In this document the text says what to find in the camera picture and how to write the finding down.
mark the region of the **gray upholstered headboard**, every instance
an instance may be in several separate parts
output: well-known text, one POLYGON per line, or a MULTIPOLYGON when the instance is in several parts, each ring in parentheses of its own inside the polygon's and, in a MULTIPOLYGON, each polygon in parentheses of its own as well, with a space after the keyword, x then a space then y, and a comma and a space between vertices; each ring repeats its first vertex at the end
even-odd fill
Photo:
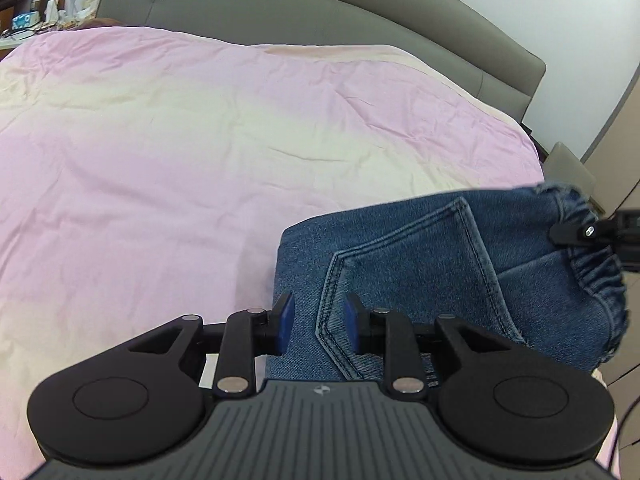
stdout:
POLYGON ((240 44, 391 44, 518 121, 545 73, 459 0, 102 0, 98 16, 240 44))

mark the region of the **denim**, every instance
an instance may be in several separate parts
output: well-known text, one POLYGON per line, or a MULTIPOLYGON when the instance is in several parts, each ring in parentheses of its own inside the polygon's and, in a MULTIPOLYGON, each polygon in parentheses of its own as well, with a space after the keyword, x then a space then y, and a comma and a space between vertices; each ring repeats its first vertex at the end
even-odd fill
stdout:
MULTIPOLYGON (((319 216, 282 235, 274 295, 293 292, 287 353, 268 378, 379 380, 382 359, 351 350, 342 319, 356 292, 414 322, 448 313, 592 371, 628 326, 622 268, 609 247, 557 247, 556 222, 595 215, 574 189, 468 190, 319 216)), ((437 376, 425 355, 430 385, 437 376)))

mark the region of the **black clamp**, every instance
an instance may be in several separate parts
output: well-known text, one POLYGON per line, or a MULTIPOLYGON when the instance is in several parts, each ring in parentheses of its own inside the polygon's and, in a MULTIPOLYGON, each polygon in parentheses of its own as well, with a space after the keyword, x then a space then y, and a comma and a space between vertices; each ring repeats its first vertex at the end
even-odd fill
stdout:
POLYGON ((254 358, 284 353, 294 310, 283 294, 273 310, 250 308, 226 323, 189 314, 47 378, 27 405, 40 449, 113 466, 177 446, 219 400, 255 395, 254 358), (208 353, 219 354, 211 390, 198 387, 208 353))
POLYGON ((428 402, 462 446, 483 456, 506 465, 580 462, 609 431, 612 400, 588 373, 451 314, 412 324, 350 294, 344 320, 356 354, 384 356, 389 397, 428 402), (438 389, 424 384, 421 353, 430 354, 438 389))
POLYGON ((616 211, 607 220, 589 224, 555 224, 549 238, 556 245, 611 246, 627 272, 640 272, 640 209, 616 211))

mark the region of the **black cable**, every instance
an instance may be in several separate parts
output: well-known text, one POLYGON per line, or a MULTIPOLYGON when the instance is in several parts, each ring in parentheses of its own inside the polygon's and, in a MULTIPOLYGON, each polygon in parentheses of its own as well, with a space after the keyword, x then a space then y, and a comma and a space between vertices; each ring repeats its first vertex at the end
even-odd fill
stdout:
POLYGON ((634 184, 634 186, 631 188, 631 191, 629 191, 626 196, 622 199, 622 202, 620 202, 620 205, 616 208, 616 211, 618 209, 620 209, 620 207, 622 207, 622 205, 626 202, 626 199, 629 198, 631 196, 631 194, 636 190, 636 187, 638 187, 638 185, 640 185, 640 178, 638 179, 638 181, 634 184))
POLYGON ((22 27, 22 28, 8 28, 4 32, 0 32, 0 40, 4 40, 5 38, 10 38, 15 34, 20 34, 21 32, 31 32, 30 36, 26 38, 22 38, 23 40, 27 40, 36 36, 38 34, 43 34, 44 32, 48 32, 54 25, 49 25, 47 23, 38 22, 35 25, 31 25, 31 27, 22 27))
POLYGON ((618 442, 620 440, 620 435, 622 434, 622 430, 624 430, 625 424, 629 420, 629 416, 631 416, 631 413, 633 412, 634 408, 638 404, 640 404, 640 397, 636 397, 636 400, 634 400, 631 403, 631 406, 628 407, 628 409, 626 410, 625 414, 622 416, 622 419, 620 419, 620 426, 618 427, 618 432, 616 433, 616 437, 613 439, 613 446, 611 448, 611 455, 609 455, 609 466, 607 467, 607 470, 610 473, 611 473, 611 469, 613 468, 613 459, 616 456, 616 448, 618 447, 618 442))

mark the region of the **pink bedsheet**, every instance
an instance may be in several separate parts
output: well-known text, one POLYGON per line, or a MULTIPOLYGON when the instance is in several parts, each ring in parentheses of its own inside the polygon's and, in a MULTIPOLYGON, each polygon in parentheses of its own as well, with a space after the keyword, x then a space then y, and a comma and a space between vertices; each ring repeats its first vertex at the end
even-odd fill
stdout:
POLYGON ((0 478, 42 461, 49 374, 186 313, 268 306, 281 232, 535 184, 523 131, 397 49, 150 28, 39 36, 0 63, 0 478))

